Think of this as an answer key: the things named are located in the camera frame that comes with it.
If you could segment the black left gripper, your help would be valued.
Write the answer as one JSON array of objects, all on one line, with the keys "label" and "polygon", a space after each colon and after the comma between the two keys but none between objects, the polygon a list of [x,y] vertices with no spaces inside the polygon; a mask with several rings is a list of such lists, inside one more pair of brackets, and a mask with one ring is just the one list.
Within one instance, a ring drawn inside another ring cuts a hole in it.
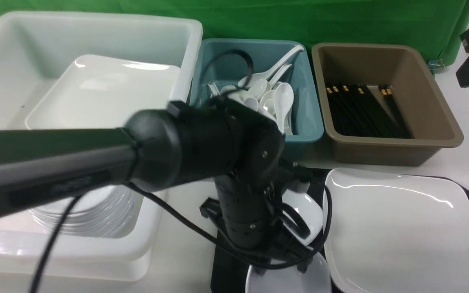
[{"label": "black left gripper", "polygon": [[201,215],[218,230],[223,248],[257,273],[295,267],[305,273],[312,262],[312,225],[307,212],[312,203],[305,193],[272,182],[257,190],[234,175],[214,178],[217,199],[207,199]]}]

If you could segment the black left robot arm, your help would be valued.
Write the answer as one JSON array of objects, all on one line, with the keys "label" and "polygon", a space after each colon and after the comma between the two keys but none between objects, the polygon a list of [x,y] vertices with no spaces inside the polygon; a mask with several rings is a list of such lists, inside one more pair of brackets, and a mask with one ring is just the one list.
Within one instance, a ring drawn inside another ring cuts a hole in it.
[{"label": "black left robot arm", "polygon": [[[283,226],[281,195],[310,176],[282,159],[284,146],[275,122],[223,97],[139,111],[121,128],[0,131],[0,218],[65,198],[74,206],[89,191],[124,185],[249,265],[305,271],[316,251]],[[154,195],[207,178],[219,199],[200,211],[226,245]]]}]

